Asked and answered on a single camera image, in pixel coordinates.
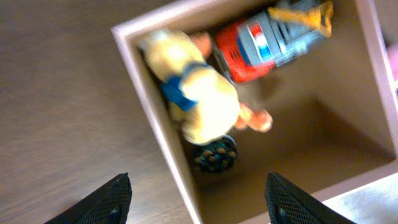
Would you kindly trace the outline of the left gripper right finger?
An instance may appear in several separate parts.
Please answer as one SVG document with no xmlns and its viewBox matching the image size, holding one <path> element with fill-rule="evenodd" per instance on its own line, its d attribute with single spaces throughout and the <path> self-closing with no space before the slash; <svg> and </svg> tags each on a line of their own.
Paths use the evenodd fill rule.
<svg viewBox="0 0 398 224">
<path fill-rule="evenodd" d="M 353 224 L 276 172 L 267 175 L 264 197 L 272 224 Z"/>
</svg>

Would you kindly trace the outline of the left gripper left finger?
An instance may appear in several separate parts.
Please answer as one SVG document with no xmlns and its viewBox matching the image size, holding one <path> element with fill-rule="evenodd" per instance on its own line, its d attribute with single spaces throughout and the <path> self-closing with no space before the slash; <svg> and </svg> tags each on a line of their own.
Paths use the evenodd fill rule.
<svg viewBox="0 0 398 224">
<path fill-rule="evenodd" d="M 46 224 L 125 224 L 131 199 L 130 179 L 121 173 Z"/>
</svg>

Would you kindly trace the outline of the black round cap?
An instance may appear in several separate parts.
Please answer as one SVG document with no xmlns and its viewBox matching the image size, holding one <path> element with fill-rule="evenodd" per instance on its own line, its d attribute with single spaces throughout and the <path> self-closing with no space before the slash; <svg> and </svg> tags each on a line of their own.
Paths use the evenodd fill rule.
<svg viewBox="0 0 398 224">
<path fill-rule="evenodd" d="M 201 172 L 207 173 L 221 173 L 229 170 L 237 159 L 237 144 L 229 135 L 200 146 L 193 152 L 193 165 Z"/>
</svg>

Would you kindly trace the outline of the yellow plush duck blue scarf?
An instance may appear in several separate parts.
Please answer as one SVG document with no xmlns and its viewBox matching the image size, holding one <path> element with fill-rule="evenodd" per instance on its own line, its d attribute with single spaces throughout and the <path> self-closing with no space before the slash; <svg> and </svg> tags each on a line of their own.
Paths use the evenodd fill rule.
<svg viewBox="0 0 398 224">
<path fill-rule="evenodd" d="M 147 66 L 160 80 L 170 115 L 180 123 L 186 141 L 205 145 L 233 128 L 260 133 L 271 129 L 272 116 L 240 101 L 233 84 L 207 63 L 212 52 L 209 33 L 155 30 L 138 46 Z"/>
</svg>

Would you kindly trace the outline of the red grey toy truck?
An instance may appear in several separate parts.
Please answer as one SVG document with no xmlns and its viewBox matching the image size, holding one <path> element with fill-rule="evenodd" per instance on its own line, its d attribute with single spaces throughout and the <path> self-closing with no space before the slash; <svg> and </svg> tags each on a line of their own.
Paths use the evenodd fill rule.
<svg viewBox="0 0 398 224">
<path fill-rule="evenodd" d="M 267 75 L 331 36 L 332 1 L 279 1 L 216 34 L 213 53 L 231 83 Z"/>
</svg>

